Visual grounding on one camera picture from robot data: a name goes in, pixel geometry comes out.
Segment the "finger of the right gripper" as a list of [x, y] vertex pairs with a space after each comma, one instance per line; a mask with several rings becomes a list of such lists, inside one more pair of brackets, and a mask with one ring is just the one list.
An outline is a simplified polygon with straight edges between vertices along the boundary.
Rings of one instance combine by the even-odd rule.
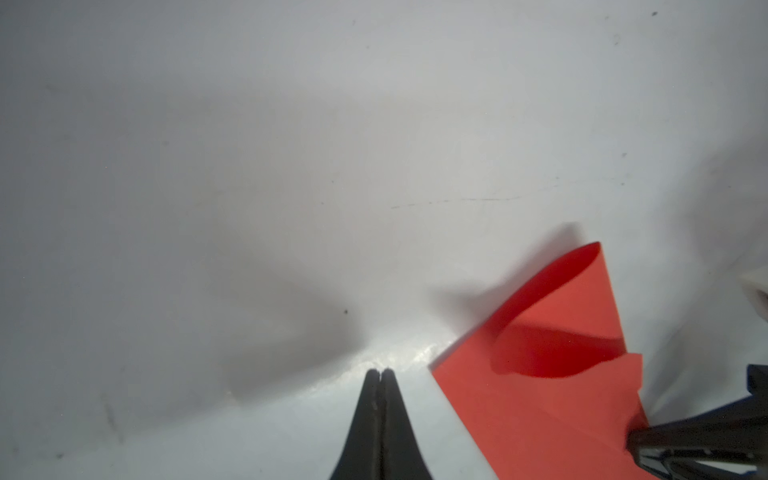
[[631, 432], [636, 465], [659, 479], [767, 477], [767, 367], [746, 371], [749, 395], [701, 415]]

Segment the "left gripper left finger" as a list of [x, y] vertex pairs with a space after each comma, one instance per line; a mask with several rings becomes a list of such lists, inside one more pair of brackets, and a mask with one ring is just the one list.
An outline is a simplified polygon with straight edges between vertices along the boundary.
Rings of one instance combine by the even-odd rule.
[[379, 479], [381, 475], [381, 374], [369, 370], [364, 378], [346, 442], [331, 480]]

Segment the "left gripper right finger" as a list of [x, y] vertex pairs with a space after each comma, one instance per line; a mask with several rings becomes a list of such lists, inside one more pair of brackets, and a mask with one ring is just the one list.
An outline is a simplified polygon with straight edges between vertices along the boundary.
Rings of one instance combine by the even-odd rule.
[[380, 479], [432, 480], [421, 455], [395, 372], [381, 373], [380, 410]]

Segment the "red square paper sheet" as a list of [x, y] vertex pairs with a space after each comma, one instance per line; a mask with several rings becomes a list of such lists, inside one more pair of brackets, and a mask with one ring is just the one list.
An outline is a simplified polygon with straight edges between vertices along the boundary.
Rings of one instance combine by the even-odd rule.
[[642, 479], [627, 434], [646, 425], [602, 247], [541, 270], [434, 367], [501, 479]]

